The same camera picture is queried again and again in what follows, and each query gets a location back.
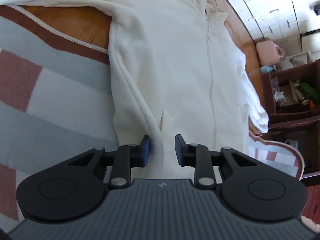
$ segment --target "brown rug border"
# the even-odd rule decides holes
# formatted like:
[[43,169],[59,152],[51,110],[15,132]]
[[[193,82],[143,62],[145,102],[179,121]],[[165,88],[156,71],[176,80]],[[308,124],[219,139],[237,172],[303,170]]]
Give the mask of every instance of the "brown rug border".
[[14,8],[6,5],[1,5],[0,16],[32,32],[34,35],[39,37],[54,49],[70,52],[110,65],[108,54],[86,47],[74,41],[65,39],[55,33],[52,33]]

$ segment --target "garment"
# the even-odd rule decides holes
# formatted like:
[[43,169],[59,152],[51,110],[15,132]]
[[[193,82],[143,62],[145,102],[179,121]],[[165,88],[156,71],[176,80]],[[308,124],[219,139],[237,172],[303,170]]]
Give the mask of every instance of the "garment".
[[0,4],[93,6],[112,16],[109,33],[114,127],[119,144],[152,140],[146,168],[132,176],[193,178],[180,167],[174,136],[210,150],[247,151],[248,116],[268,115],[246,75],[245,56],[206,0],[0,0]]

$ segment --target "metal screw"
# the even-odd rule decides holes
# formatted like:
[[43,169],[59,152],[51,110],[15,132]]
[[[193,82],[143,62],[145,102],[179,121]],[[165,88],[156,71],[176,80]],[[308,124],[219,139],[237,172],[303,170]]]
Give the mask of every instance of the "metal screw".
[[208,178],[208,177],[203,177],[198,180],[199,183],[203,186],[211,186],[214,183],[214,179]]
[[123,186],[127,183],[127,180],[125,178],[114,178],[111,180],[111,184],[115,186]]

